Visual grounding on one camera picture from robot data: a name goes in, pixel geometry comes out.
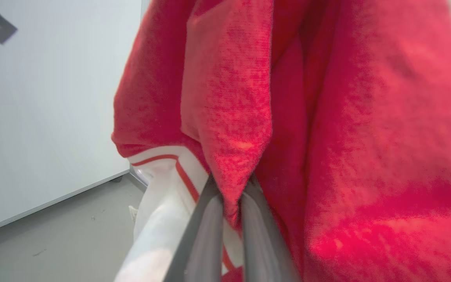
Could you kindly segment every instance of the white garment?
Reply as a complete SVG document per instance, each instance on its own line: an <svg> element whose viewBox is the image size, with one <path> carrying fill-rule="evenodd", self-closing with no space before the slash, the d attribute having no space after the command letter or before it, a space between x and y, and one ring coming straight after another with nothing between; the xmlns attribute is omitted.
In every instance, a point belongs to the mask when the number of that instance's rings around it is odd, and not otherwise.
<svg viewBox="0 0 451 282"><path fill-rule="evenodd" d="M183 146L162 146L128 159L137 173L149 180L140 202L133 246L115 282L160 282L203 191L208 173ZM243 245L224 220L224 247L230 261L222 262L222 273L243 264Z"/></svg>

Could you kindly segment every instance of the white wall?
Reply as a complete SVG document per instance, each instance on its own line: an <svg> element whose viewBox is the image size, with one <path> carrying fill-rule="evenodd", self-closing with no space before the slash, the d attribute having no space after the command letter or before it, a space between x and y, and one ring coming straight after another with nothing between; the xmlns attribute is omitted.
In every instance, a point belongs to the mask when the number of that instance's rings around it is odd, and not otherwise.
<svg viewBox="0 0 451 282"><path fill-rule="evenodd" d="M141 0L0 0L0 222L129 169L113 96Z"/></svg>

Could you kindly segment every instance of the red stripe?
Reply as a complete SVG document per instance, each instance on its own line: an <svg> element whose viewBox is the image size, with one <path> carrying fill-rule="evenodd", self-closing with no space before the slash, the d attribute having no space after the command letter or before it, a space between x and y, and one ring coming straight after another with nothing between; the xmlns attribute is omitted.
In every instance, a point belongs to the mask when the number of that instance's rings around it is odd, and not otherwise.
<svg viewBox="0 0 451 282"><path fill-rule="evenodd" d="M141 162L134 163L132 165L133 166L141 166L141 165L153 162L153 161L157 161L158 159L175 159L177 161L177 163L175 164L177 173L179 174L180 178L182 178L182 181L188 188L188 191L191 194L191 197L193 197L193 200L196 203L199 198L199 193L197 192L196 187L194 186L193 182L190 180L186 171L184 170L182 165L179 163L179 156L177 156L177 155L157 155L156 157L150 157L149 159L145 159ZM222 245L222 262L224 263L224 265L228 271L231 271L235 268L233 262L229 258L229 254L227 253L225 245Z"/></svg>
<svg viewBox="0 0 451 282"><path fill-rule="evenodd" d="M157 161L158 159L175 159L176 161L179 159L177 155L157 155L156 157L150 157L149 159L145 159L142 162L134 163L132 166L141 166L153 161Z"/></svg>

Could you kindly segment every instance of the red fabric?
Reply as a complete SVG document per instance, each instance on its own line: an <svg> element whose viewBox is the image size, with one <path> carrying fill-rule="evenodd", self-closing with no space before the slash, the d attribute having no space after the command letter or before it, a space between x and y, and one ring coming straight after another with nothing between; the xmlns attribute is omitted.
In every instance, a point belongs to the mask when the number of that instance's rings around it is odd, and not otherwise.
<svg viewBox="0 0 451 282"><path fill-rule="evenodd" d="M122 156L188 147L233 224L255 171L304 281L451 281L446 1L153 0L114 107Z"/></svg>

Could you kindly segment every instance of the floor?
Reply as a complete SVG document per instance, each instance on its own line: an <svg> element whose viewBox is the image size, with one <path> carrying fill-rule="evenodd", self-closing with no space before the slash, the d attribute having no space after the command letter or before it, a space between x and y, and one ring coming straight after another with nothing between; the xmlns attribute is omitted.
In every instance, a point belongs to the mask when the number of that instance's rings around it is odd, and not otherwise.
<svg viewBox="0 0 451 282"><path fill-rule="evenodd" d="M112 282L133 238L127 177L0 228L0 282Z"/></svg>

